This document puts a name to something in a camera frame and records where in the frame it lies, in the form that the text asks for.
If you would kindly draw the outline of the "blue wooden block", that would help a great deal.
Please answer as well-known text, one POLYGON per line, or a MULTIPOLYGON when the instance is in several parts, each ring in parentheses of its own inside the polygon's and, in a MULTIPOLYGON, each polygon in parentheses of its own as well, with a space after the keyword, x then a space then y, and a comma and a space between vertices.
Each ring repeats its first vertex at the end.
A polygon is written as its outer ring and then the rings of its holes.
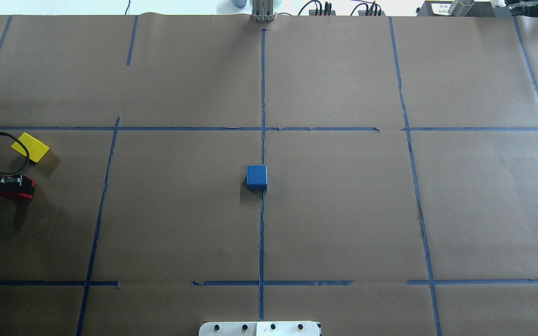
POLYGON ((266 165, 249 165, 246 167, 246 189, 264 192, 268 189, 268 168, 266 165))

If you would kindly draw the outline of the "red wooden block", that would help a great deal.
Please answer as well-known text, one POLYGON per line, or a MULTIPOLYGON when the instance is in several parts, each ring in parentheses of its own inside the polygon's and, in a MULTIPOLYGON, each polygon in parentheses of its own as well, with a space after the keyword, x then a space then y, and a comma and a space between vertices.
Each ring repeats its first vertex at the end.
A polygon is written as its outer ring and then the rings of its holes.
POLYGON ((22 193, 22 192, 5 192, 0 191, 0 196, 9 200, 13 201, 24 201, 24 200, 32 200, 34 198, 33 194, 30 193, 22 193))

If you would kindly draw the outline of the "black power strip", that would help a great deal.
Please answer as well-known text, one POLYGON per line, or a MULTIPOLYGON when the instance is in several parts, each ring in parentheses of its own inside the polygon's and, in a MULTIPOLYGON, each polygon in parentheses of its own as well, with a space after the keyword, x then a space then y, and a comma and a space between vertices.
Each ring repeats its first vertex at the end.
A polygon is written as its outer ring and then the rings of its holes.
POLYGON ((357 9, 359 6, 364 5, 365 9, 358 11, 359 16, 382 16, 384 12, 382 7, 376 1, 361 1, 361 4, 356 6, 357 9))
POLYGON ((335 16, 336 12, 333 9, 333 3, 328 1, 312 0, 309 1, 304 8, 308 6, 314 6, 314 8, 308 8, 308 15, 311 16, 335 16))

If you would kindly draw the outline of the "white pedestal column base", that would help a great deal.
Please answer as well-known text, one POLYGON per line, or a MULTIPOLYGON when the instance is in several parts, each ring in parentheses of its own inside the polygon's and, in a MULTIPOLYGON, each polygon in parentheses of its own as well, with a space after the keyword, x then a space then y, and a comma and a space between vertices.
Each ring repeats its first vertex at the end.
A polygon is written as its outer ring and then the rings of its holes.
POLYGON ((205 322, 199 336, 321 336, 322 328, 314 321, 235 321, 205 322))

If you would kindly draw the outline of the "yellow wooden block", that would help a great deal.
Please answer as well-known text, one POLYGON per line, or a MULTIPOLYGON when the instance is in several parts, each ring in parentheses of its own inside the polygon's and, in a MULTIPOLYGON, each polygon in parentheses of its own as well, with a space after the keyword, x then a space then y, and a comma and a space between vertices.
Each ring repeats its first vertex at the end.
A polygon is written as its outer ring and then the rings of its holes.
POLYGON ((50 150, 49 146, 28 133, 22 133, 18 137, 18 141, 14 141, 11 149, 24 157, 28 157, 34 163, 40 162, 50 150))

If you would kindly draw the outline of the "aluminium frame post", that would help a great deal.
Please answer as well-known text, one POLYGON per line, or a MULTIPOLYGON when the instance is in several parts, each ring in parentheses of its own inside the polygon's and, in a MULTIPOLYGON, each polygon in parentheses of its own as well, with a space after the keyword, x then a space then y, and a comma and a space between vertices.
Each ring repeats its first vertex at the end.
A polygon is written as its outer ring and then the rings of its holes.
POLYGON ((275 2, 273 0, 250 0, 252 22, 272 22, 275 20, 275 2))

